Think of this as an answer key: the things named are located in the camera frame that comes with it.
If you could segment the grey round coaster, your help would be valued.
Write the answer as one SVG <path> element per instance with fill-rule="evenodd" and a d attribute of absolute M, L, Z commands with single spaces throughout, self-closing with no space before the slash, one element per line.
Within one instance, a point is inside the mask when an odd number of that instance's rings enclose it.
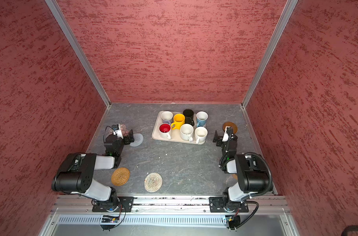
<path fill-rule="evenodd" d="M 130 143 L 131 147 L 137 147 L 143 143 L 144 137 L 141 133 L 133 134 L 134 142 Z"/>

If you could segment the brown round wooden coaster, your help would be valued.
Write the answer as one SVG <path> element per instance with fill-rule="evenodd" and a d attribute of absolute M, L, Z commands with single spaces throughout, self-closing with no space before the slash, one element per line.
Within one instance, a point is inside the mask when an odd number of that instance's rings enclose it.
<path fill-rule="evenodd" d="M 233 122 L 225 122 L 222 126 L 223 131 L 226 131 L 228 127 L 233 129 L 233 133 L 236 134 L 238 131 L 238 127 Z"/>

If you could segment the brown woven rattan coaster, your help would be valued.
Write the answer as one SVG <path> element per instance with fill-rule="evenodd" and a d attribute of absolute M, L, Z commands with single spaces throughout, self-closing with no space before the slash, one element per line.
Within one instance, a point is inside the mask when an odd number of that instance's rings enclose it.
<path fill-rule="evenodd" d="M 122 186 L 127 183 L 130 171 L 126 167 L 116 169 L 111 176 L 111 183 L 115 186 Z"/>

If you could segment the beige woven spiral coaster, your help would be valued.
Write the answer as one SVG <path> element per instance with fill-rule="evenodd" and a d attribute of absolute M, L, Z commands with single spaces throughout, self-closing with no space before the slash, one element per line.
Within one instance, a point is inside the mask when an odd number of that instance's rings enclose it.
<path fill-rule="evenodd" d="M 144 180 L 144 187 L 148 192 L 158 191 L 163 183 L 162 176 L 159 173 L 150 173 Z"/>

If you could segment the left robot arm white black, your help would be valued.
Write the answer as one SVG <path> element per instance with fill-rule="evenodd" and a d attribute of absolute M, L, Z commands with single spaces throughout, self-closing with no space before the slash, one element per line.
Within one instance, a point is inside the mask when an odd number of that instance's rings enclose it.
<path fill-rule="evenodd" d="M 120 167 L 120 162 L 124 146 L 135 141 L 133 131 L 126 131 L 119 124 L 110 128 L 112 133 L 103 138 L 105 155 L 82 152 L 68 154 L 51 184 L 55 192 L 78 194 L 91 199 L 93 212 L 115 212 L 123 207 L 115 188 L 93 179 L 95 170 L 115 170 L 111 176 L 115 186 L 125 184 L 130 176 L 130 171 Z"/>

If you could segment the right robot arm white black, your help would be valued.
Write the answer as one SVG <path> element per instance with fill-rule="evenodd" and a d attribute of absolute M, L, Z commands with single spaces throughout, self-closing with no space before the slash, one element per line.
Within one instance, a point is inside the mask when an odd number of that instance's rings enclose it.
<path fill-rule="evenodd" d="M 237 175 L 238 182 L 228 187 L 222 197 L 210 197 L 212 212 L 247 211 L 248 199 L 262 196 L 273 190 L 271 170 L 264 158 L 255 152 L 237 154 L 238 138 L 231 127 L 223 135 L 214 134 L 213 142 L 221 147 L 219 168 L 226 174 Z"/>

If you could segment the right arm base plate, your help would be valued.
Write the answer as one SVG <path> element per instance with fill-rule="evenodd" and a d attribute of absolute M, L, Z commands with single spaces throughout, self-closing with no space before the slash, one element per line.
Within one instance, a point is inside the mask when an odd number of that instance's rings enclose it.
<path fill-rule="evenodd" d="M 247 213 L 249 208 L 247 204 L 241 202 L 232 202 L 223 197 L 209 197 L 210 212 L 225 212 L 225 213 Z"/>

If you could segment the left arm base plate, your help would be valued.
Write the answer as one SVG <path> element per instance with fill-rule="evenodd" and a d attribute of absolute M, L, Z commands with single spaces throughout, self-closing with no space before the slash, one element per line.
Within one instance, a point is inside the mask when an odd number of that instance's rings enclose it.
<path fill-rule="evenodd" d="M 116 199 L 110 199 L 107 201 L 92 200 L 92 212 L 131 212 L 134 197 L 124 196 L 116 197 Z"/>

